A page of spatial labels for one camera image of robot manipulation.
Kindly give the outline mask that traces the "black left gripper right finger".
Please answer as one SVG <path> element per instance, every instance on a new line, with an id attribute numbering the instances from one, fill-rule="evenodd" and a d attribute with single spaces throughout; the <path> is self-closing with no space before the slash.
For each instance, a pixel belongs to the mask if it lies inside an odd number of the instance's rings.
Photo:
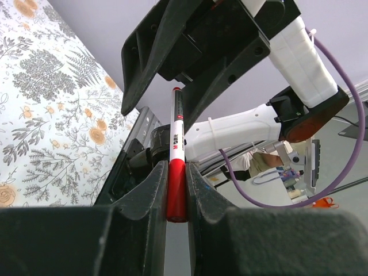
<path id="1" fill-rule="evenodd" d="M 186 166 L 193 275 L 366 275 L 367 229 L 336 209 L 239 208 Z"/>

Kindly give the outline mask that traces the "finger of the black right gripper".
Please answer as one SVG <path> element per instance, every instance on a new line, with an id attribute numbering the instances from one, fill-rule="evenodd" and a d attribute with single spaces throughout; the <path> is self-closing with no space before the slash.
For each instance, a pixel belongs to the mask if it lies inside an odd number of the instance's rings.
<path id="1" fill-rule="evenodd" d="M 121 50 L 122 115 L 134 109 L 156 74 L 171 81 L 190 64 L 184 61 L 187 51 L 200 56 L 184 34 L 200 4 L 201 1 L 159 1 L 126 39 Z"/>
<path id="2" fill-rule="evenodd" d="M 183 89 L 184 132 L 229 86 L 270 54 L 270 42 L 261 31 L 221 57 Z"/>

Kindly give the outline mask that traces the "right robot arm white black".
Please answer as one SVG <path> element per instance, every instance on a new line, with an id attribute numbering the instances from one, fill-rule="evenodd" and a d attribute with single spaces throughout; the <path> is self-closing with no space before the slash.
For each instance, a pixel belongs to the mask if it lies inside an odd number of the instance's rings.
<path id="1" fill-rule="evenodd" d="M 243 143 L 307 140 L 348 103 L 315 45 L 294 1 L 159 1 L 122 47 L 121 112 L 130 113 L 160 75 L 183 83 L 188 161 Z M 249 111 L 197 122 L 265 58 L 287 88 Z"/>

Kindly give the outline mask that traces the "white red whiteboard marker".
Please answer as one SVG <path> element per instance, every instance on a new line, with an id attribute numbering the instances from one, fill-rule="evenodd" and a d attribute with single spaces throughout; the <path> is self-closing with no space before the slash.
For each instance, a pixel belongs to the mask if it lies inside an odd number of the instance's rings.
<path id="1" fill-rule="evenodd" d="M 173 88 L 171 96 L 170 162 L 176 161 L 185 164 L 183 95 L 181 89 Z"/>

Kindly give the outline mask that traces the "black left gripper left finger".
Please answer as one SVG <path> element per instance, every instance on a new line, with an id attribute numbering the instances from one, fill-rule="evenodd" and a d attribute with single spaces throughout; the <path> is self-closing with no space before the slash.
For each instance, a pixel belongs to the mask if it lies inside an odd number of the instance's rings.
<path id="1" fill-rule="evenodd" d="M 1 209 L 1 274 L 162 275 L 167 173 L 111 205 Z"/>

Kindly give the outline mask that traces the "red marker cap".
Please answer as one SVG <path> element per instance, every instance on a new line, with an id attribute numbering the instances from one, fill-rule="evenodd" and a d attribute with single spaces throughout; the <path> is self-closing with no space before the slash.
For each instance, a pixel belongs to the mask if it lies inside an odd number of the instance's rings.
<path id="1" fill-rule="evenodd" d="M 167 221 L 187 222 L 186 164 L 182 159 L 173 159 L 168 167 Z"/>

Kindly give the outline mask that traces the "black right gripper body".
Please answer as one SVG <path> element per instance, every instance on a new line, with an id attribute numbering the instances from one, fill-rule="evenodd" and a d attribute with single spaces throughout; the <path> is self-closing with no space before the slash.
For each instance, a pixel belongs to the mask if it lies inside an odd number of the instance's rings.
<path id="1" fill-rule="evenodd" d="M 174 79 L 188 85 L 221 57 L 261 31 L 270 42 L 300 15 L 294 1 L 202 1 L 187 22 L 185 36 L 198 48 L 190 64 Z"/>

